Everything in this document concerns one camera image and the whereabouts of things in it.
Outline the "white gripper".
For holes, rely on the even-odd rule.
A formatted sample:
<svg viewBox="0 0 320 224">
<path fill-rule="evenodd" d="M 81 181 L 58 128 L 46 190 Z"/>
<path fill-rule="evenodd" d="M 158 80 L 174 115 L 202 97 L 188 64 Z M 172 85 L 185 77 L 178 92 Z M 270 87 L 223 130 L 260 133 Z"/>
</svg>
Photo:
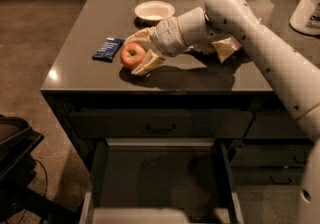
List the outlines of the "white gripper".
<svg viewBox="0 0 320 224">
<path fill-rule="evenodd" d="M 154 52 L 157 49 L 167 56 L 176 56 L 187 50 L 176 17 L 169 17 L 154 27 L 137 31 L 125 39 L 124 44 L 129 43 L 137 43 L 148 50 L 143 61 L 131 71 L 136 76 L 146 75 L 164 63 L 165 58 Z"/>
</svg>

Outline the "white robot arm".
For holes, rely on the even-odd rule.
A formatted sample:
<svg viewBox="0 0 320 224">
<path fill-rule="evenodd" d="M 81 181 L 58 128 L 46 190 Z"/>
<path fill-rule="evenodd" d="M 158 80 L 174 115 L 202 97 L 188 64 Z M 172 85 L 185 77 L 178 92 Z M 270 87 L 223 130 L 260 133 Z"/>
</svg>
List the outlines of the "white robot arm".
<svg viewBox="0 0 320 224">
<path fill-rule="evenodd" d="M 297 224 L 320 224 L 320 69 L 255 17 L 246 0 L 204 0 L 125 42 L 175 56 L 204 42 L 235 37 L 314 146 L 302 179 Z"/>
</svg>

